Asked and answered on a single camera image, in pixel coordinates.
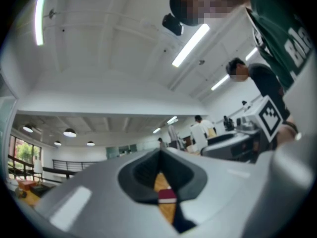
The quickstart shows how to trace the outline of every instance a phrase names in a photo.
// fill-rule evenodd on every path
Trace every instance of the black hair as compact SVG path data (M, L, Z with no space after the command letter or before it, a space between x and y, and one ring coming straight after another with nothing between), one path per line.
M201 116L195 116L195 121L201 121L202 117Z
M198 18L188 18L186 1L169 0L169 7L179 22L188 26L197 26L199 24Z
M238 64L246 65L240 58L232 59L226 66L226 71L229 75L237 68Z

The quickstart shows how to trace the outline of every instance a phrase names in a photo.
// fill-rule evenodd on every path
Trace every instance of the wristband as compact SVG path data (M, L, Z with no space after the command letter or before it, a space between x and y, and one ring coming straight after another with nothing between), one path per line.
M295 130L296 134L298 134L297 127L296 127L296 125L293 124L292 122L290 122L290 121L283 121L282 124L290 126L293 130Z

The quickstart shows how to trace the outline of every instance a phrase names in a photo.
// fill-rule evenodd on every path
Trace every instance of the lamp shade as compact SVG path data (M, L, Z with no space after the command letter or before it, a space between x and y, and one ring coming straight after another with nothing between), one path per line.
M34 172L37 174L43 173L42 163L40 160L34 161Z
M88 146L94 146L95 143L94 143L93 141L89 141L89 142L87 143L87 145L88 145Z
M32 126L29 125L29 124L26 124L25 126L23 126L23 129L29 133L32 133L33 130L32 130Z
M66 137L76 137L76 132L73 129L67 129L66 131L64 131L64 135Z

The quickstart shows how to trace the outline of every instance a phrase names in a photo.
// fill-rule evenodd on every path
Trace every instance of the ceiling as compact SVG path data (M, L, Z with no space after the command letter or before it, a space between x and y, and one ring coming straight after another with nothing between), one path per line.
M178 117L177 123L182 123L187 117ZM37 134L43 132L51 136L62 135L67 128L72 128L78 135L125 132L125 133L148 133L166 125L171 117L64 117L64 116L15 116L13 128L23 131L23 126L31 124L36 128Z
M34 1L21 13L15 29L20 64L30 79L43 73L71 71L84 76L115 70L203 102L216 94L211 87L224 77L228 61L243 58L253 49L251 25L244 10L238 9L226 19L207 20L209 33L179 68L173 67L173 60L198 28L185 26L181 37L163 28L162 19L170 13L169 0L46 0L44 15L51 9L56 15L44 17L45 44L30 46ZM202 59L206 62L199 66ZM76 123L79 130L90 129L83 121L75 121L80 118L65 119ZM114 129L122 128L122 120L109 119ZM131 119L131 130L136 129L138 119ZM159 120L151 119L148 128L152 130ZM102 118L90 123L95 130L105 129ZM54 124L64 129L63 122Z

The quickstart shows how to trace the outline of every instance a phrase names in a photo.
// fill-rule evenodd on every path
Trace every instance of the railing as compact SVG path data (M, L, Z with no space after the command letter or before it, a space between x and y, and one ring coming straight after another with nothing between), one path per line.
M80 172L94 163L97 163L97 162L76 162L76 161L53 160L53 168L59 169L59 170Z
M17 163L20 163L23 165L23 169L18 169L16 168L15 166L12 166L11 164L8 163L8 165L10 166L8 169L9 169L9 173L13 174L14 175L14 178L16 177L24 177L24 179L26 179L28 176L32 176L33 179L35 178L39 178L38 176L35 176L34 174L34 165L33 164L30 164L30 163L27 163L25 161L21 161L11 155L8 155L8 158L11 159L14 162L17 162ZM61 169L51 169L51 168L46 168L46 167L43 167L43 171L45 172L49 172L49 173L54 173L54 174L61 174L61 175L66 175L66 178L69 179L70 176L73 176L75 175L77 172L74 172L74 171L67 171L67 170L61 170ZM53 181L53 182L58 182L58 183L61 183L61 181L57 181L57 180L51 180L51 179L47 179L47 178L41 178L42 180L47 180L47 181Z

